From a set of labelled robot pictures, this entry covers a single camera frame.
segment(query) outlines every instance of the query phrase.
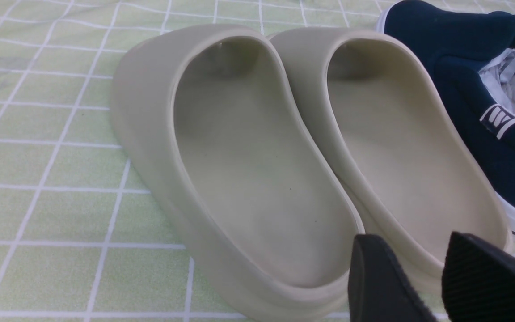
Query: navy blue sneaker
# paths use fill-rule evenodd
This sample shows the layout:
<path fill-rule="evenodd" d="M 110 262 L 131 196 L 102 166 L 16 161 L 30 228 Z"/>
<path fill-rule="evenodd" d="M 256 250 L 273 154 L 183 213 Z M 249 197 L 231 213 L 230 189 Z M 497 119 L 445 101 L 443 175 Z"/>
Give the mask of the navy blue sneaker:
<path fill-rule="evenodd" d="M 382 13 L 377 29 L 421 60 L 515 235 L 515 14 L 454 13 L 403 0 Z"/>

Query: green checkered tablecloth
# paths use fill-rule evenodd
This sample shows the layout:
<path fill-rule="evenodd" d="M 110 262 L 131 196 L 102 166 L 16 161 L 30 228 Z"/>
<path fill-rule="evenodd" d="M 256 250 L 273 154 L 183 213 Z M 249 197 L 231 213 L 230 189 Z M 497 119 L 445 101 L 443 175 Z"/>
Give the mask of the green checkered tablecloth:
<path fill-rule="evenodd" d="M 515 13 L 515 0 L 431 2 Z M 196 270 L 114 138 L 114 68 L 190 25 L 372 28 L 393 3 L 0 0 L 0 322 L 247 321 Z M 348 320 L 343 307 L 325 321 Z"/>

